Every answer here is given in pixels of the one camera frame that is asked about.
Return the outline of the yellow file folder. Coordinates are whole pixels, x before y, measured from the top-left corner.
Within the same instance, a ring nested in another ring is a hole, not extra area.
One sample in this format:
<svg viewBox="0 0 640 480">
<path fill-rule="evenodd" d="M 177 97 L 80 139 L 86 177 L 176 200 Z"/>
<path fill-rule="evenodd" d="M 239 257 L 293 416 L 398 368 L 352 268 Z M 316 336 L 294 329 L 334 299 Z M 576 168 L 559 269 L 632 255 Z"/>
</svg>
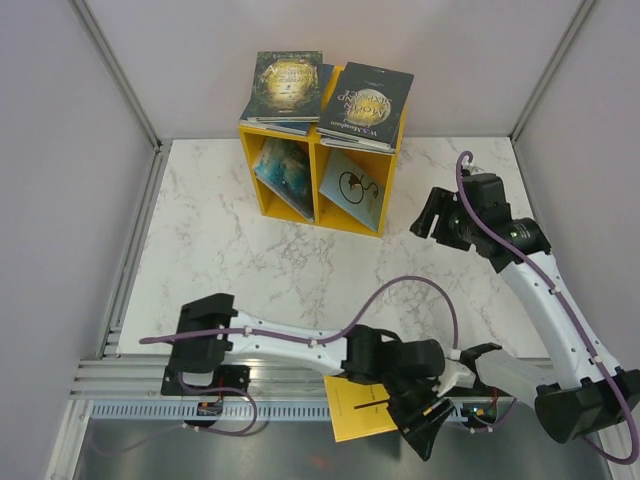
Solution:
<svg viewBox="0 0 640 480">
<path fill-rule="evenodd" d="M 336 442 L 397 430 L 387 411 L 390 397 L 382 384 L 361 385 L 330 376 L 323 380 Z"/>
</svg>

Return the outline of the light blue cat book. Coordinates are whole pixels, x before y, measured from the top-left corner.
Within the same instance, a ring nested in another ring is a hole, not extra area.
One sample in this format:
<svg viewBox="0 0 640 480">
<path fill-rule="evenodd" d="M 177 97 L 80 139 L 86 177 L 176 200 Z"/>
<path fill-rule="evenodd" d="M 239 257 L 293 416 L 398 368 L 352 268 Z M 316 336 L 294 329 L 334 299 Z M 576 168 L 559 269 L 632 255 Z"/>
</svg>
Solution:
<svg viewBox="0 0 640 480">
<path fill-rule="evenodd" d="M 331 150 L 319 191 L 368 229 L 379 229 L 385 188 L 341 151 Z"/>
</svg>

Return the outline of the black Moon and Sixpence book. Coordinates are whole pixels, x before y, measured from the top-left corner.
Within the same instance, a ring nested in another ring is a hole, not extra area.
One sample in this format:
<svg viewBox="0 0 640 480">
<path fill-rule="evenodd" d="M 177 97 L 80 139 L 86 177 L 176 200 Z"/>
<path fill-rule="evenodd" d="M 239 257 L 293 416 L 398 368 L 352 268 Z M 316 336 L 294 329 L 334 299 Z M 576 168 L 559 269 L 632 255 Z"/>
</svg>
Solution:
<svg viewBox="0 0 640 480">
<path fill-rule="evenodd" d="M 382 153 L 396 149 L 414 75 L 349 62 L 340 73 L 317 131 Z"/>
</svg>

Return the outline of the teal ocean cover book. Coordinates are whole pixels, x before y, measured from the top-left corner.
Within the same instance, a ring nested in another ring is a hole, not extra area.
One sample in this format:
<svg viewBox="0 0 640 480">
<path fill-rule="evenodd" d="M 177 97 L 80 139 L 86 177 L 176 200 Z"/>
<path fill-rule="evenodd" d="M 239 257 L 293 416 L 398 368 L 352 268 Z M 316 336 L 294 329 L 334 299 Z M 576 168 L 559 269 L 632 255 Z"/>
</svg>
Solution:
<svg viewBox="0 0 640 480">
<path fill-rule="evenodd" d="M 315 221 L 309 155 L 297 142 L 267 137 L 253 171 L 307 222 Z"/>
</svg>

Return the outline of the green forest cover book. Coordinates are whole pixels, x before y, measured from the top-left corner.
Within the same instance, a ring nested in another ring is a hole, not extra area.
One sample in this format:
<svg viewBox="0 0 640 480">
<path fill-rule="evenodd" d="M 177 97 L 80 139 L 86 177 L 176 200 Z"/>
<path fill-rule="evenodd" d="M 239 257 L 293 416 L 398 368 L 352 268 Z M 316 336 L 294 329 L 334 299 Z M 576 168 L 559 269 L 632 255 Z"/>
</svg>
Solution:
<svg viewBox="0 0 640 480">
<path fill-rule="evenodd" d="M 247 120 L 316 122 L 323 81 L 322 51 L 259 51 L 246 107 Z"/>
</svg>

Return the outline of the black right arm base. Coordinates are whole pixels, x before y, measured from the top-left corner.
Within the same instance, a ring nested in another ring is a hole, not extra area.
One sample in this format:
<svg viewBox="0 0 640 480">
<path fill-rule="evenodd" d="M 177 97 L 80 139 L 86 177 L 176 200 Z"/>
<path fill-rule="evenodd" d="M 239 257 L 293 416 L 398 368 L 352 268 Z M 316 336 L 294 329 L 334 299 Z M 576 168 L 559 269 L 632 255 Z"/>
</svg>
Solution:
<svg viewBox="0 0 640 480">
<path fill-rule="evenodd" d="M 519 359 L 495 343 L 483 343 L 464 350 L 451 348 L 445 359 L 462 374 L 448 393 L 454 399 L 489 397 L 514 398 L 512 387 Z"/>
</svg>

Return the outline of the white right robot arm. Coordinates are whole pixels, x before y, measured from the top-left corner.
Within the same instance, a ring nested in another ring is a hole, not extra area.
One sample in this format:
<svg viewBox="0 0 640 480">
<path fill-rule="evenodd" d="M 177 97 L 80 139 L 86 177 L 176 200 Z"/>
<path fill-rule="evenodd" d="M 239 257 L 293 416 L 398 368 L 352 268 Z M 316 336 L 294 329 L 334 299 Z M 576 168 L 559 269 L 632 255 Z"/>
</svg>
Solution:
<svg viewBox="0 0 640 480">
<path fill-rule="evenodd" d="M 461 185 L 460 192 L 432 188 L 410 230 L 454 249 L 474 248 L 487 259 L 523 305 L 552 369 L 486 343 L 452 349 L 445 387 L 471 394 L 495 387 L 531 407 L 558 443 L 623 422 L 639 403 L 639 372 L 624 369 L 588 325 L 539 225 L 512 217 L 499 176 L 465 173 Z"/>
</svg>

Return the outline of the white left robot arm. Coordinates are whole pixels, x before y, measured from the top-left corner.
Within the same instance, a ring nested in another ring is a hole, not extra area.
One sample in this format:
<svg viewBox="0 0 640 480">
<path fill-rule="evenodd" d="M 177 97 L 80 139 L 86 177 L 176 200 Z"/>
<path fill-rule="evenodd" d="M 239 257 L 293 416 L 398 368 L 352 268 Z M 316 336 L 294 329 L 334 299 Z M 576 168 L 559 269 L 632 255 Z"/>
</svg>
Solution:
<svg viewBox="0 0 640 480">
<path fill-rule="evenodd" d="M 361 385 L 380 384 L 389 395 L 392 421 L 424 461 L 454 409 L 436 392 L 445 353 L 434 339 L 405 342 L 365 325 L 339 335 L 275 324 L 235 309 L 232 295 L 216 293 L 182 306 L 171 343 L 169 370 L 184 373 L 184 383 L 199 395 L 217 387 L 217 368 L 224 361 L 245 358 L 289 362 Z"/>
</svg>

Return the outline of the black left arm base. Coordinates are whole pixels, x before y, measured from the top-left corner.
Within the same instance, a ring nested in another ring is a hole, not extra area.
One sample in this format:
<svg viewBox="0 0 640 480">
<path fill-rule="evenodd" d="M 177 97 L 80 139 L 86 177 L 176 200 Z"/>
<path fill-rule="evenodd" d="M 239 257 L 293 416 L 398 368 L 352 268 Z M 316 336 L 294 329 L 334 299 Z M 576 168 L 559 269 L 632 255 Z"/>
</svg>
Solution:
<svg viewBox="0 0 640 480">
<path fill-rule="evenodd" d="M 246 391 L 250 383 L 250 368 L 242 365 L 221 365 L 213 372 L 183 373 L 166 367 L 160 394 L 162 396 L 192 396 L 193 389 L 236 388 Z"/>
</svg>

